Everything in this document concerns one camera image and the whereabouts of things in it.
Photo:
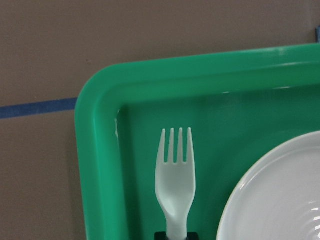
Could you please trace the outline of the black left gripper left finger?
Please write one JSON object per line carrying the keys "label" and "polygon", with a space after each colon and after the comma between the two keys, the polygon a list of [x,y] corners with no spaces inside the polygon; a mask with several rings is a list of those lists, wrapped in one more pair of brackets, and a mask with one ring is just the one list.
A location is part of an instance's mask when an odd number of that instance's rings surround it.
{"label": "black left gripper left finger", "polygon": [[165,231],[157,231],[154,233],[154,240],[169,240]]}

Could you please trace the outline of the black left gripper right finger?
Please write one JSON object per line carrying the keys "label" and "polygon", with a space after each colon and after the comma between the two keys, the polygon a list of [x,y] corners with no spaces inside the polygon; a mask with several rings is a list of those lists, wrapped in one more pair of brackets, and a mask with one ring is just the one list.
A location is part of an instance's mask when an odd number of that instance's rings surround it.
{"label": "black left gripper right finger", "polygon": [[199,235],[197,232],[188,232],[186,240],[199,240]]}

